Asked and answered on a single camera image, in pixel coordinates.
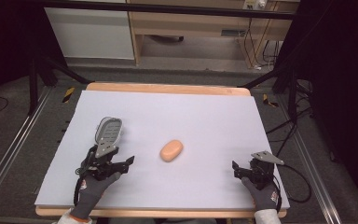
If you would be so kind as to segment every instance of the person's arm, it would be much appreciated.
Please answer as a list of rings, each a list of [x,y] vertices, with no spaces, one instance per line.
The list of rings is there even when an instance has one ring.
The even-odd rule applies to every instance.
[[[58,224],[81,224],[91,223],[89,217],[92,209],[100,201],[103,192],[121,176],[121,173],[114,173],[105,180],[98,181],[93,176],[84,178],[79,191],[77,206],[68,210],[62,215]]]
[[[254,184],[249,178],[244,177],[242,184],[251,193],[255,202],[255,221],[257,224],[279,224],[281,221],[278,218],[276,210],[278,194],[277,190],[272,184],[259,190],[255,188]]]

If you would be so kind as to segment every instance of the orange object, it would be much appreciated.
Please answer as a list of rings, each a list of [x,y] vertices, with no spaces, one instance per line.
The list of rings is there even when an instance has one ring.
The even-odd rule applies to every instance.
[[[182,152],[182,149],[183,144],[179,140],[172,140],[162,148],[159,152],[159,156],[164,161],[172,161]]]

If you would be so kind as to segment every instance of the white cabinet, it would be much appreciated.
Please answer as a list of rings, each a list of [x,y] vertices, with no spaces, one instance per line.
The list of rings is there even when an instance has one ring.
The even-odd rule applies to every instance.
[[[104,2],[125,3],[125,0]],[[64,57],[134,59],[127,12],[67,8],[45,10]]]

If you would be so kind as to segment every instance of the paper sheet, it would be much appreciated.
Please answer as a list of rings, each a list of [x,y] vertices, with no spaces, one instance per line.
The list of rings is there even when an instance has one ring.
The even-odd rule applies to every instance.
[[[123,121],[113,162],[135,156],[127,174],[108,188],[97,207],[140,209],[251,209],[231,162],[249,168],[251,153],[270,151],[249,96],[83,91],[45,176],[36,205],[71,206],[75,169],[94,144],[104,117]],[[159,157],[173,139],[184,149],[171,162]],[[282,208],[288,208],[283,185]]]

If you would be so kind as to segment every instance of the hand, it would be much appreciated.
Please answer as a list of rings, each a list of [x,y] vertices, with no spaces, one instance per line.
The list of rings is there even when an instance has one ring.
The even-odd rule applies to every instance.
[[[105,180],[98,181],[93,176],[87,175],[81,184],[79,191],[79,201],[77,206],[72,210],[71,216],[87,220],[89,214],[95,205],[100,201],[103,192],[121,176],[121,173],[116,172],[106,178]]]
[[[242,184],[251,192],[255,202],[256,211],[276,209],[279,196],[272,183],[259,190],[254,186],[248,177],[243,177],[241,181]]]

